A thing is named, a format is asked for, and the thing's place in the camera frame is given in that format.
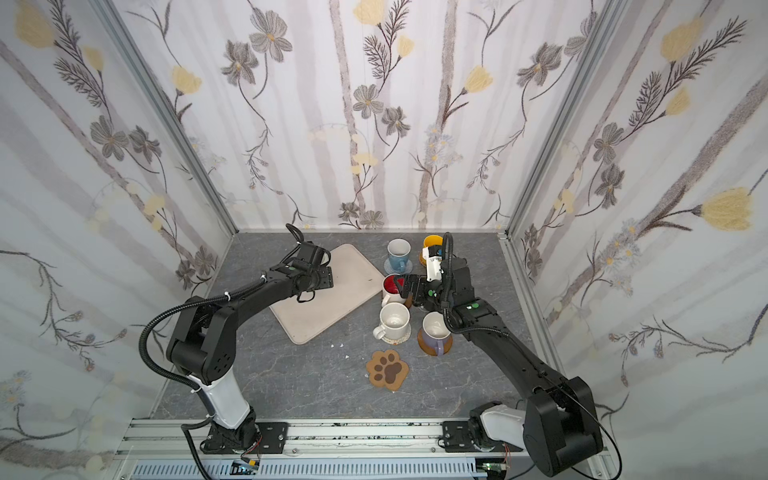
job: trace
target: wall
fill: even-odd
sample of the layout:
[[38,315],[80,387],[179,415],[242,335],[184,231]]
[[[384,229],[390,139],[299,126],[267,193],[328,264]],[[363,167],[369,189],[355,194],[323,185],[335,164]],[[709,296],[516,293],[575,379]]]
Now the wall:
[[765,478],[766,21],[631,2],[515,231],[622,478]]
[[603,2],[115,4],[239,227],[444,230],[506,227]]
[[0,477],[100,478],[163,384],[141,324],[204,294],[229,236],[87,2],[0,25]]

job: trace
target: cutting board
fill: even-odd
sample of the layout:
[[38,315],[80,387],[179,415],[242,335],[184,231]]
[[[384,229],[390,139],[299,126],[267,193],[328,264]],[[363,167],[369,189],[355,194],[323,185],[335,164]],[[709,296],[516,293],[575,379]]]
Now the cutting board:
[[[355,247],[345,243],[331,250],[333,288],[317,290],[311,302],[291,297],[270,308],[291,342],[303,345],[341,320],[366,300],[381,293],[384,276]],[[303,299],[311,293],[304,293]]]

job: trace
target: paw print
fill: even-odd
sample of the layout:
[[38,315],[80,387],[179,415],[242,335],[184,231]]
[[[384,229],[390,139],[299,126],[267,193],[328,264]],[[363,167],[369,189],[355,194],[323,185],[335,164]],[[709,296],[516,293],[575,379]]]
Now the paw print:
[[373,386],[385,386],[392,391],[400,388],[409,371],[408,364],[400,359],[395,350],[374,352],[366,369]]

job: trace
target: gray surface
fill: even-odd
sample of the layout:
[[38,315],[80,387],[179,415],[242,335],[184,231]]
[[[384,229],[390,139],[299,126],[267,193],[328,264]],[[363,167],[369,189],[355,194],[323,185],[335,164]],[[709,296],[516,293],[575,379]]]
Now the gray surface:
[[[414,247],[424,233],[308,233],[306,238],[332,250],[351,243],[384,271],[386,244],[393,238],[411,243],[413,273],[424,273]],[[254,281],[260,270],[274,265],[294,240],[289,233],[239,233],[211,292],[213,295]],[[509,329],[532,348],[520,303],[515,295],[501,246],[494,233],[457,233],[455,254],[472,271],[475,294],[493,305]],[[373,338],[379,323],[381,296],[320,333],[295,345],[271,310],[266,309],[237,331],[234,372],[243,396],[260,418],[467,416],[490,400],[514,406],[519,395],[501,370],[463,336],[454,336],[443,357],[426,355],[416,341],[425,312],[411,308],[413,333],[391,347]],[[397,392],[376,388],[365,377],[366,363],[376,350],[394,348],[410,373]],[[205,411],[189,388],[171,382],[154,415],[156,419],[196,419]]]

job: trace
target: cup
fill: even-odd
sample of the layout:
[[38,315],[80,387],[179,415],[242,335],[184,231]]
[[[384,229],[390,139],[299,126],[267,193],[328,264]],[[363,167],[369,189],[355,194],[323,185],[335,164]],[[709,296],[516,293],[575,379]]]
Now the cup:
[[397,285],[395,285],[396,281],[402,287],[405,284],[406,279],[400,277],[395,280],[396,276],[396,273],[388,275],[382,282],[382,307],[384,307],[387,303],[405,303],[407,300],[400,296],[400,292],[397,291]]
[[448,353],[453,346],[451,331],[442,321],[442,313],[427,313],[419,331],[419,346],[425,353],[432,356],[441,356]]
[[[440,237],[439,235],[429,235],[429,236],[427,236],[424,239],[424,248],[429,248],[432,245],[442,245],[442,237]],[[427,266],[427,260],[424,257],[423,251],[424,250],[422,250],[422,253],[419,253],[419,262],[423,266]]]
[[379,326],[373,329],[373,336],[377,340],[387,337],[390,340],[399,340],[406,334],[411,313],[402,303],[387,303],[379,314]]
[[411,244],[402,238],[395,238],[386,247],[389,252],[389,266],[392,272],[403,274],[408,265],[408,254],[411,253]]

